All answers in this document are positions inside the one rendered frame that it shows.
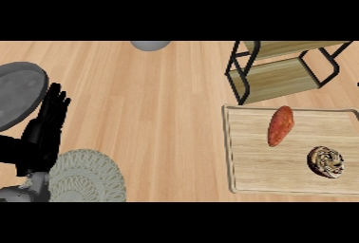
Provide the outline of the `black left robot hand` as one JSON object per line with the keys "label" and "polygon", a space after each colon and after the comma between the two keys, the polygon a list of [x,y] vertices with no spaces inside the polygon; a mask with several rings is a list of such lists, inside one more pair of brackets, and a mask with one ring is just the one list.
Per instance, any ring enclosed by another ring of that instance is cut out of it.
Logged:
{"label": "black left robot hand", "polygon": [[21,138],[0,135],[0,162],[15,165],[19,177],[49,172],[56,163],[70,102],[61,85],[53,83],[42,101],[39,116],[30,120]]}

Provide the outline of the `pale wooden tray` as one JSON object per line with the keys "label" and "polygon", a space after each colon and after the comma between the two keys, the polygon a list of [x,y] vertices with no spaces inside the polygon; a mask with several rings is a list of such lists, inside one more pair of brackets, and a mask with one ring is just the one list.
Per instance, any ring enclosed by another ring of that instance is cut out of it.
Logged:
{"label": "pale wooden tray", "polygon": [[[296,108],[294,127],[279,145],[269,146],[275,111],[274,107],[222,108],[231,191],[359,196],[359,111]],[[307,165],[307,155],[321,145],[343,155],[339,178],[319,176]]]}

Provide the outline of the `brown swirled cupcake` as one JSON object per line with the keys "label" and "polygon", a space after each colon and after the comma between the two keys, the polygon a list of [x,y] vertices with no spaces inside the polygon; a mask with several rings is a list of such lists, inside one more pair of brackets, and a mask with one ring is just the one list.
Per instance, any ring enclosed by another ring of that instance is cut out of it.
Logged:
{"label": "brown swirled cupcake", "polygon": [[325,178],[339,178],[344,172],[344,158],[337,150],[316,146],[307,154],[310,170]]}

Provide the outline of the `grey round plate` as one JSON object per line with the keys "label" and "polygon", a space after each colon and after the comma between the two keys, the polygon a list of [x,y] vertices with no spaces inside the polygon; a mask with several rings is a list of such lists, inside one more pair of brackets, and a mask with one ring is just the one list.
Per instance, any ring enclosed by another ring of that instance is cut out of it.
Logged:
{"label": "grey round plate", "polygon": [[0,65],[0,132],[34,112],[47,87],[49,77],[37,64],[13,62]]}

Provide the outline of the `grey woven round placemat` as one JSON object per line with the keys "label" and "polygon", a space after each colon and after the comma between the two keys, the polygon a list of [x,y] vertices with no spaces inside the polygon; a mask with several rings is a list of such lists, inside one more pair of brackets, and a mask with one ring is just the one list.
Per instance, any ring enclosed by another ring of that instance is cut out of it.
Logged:
{"label": "grey woven round placemat", "polygon": [[49,173],[52,202],[126,202],[124,176],[98,150],[71,150],[58,157]]}

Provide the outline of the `grey round object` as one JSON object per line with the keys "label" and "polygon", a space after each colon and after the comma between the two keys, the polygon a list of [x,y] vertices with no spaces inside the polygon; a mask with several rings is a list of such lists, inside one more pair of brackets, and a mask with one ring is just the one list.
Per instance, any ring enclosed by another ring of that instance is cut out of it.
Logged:
{"label": "grey round object", "polygon": [[170,41],[132,41],[130,43],[142,51],[158,51],[169,46]]}

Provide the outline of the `orange-red sweet potato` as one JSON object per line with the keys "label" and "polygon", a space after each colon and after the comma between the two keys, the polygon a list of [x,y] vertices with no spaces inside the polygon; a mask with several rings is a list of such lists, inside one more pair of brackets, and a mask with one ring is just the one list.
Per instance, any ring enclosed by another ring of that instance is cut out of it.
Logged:
{"label": "orange-red sweet potato", "polygon": [[276,146],[294,126],[293,111],[288,106],[282,106],[274,113],[268,127],[268,144]]}

